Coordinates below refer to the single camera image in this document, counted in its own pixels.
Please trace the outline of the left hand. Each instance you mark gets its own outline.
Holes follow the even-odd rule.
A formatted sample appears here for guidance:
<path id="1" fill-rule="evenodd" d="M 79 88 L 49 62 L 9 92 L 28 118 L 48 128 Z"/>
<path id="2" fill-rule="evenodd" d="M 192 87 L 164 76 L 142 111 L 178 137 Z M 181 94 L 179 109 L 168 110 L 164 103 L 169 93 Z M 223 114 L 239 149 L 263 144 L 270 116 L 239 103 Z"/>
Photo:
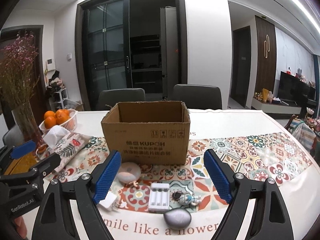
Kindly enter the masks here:
<path id="1" fill-rule="evenodd" d="M 27 237 L 27 227 L 22 216 L 14 219 L 16 231 L 22 239 Z"/>

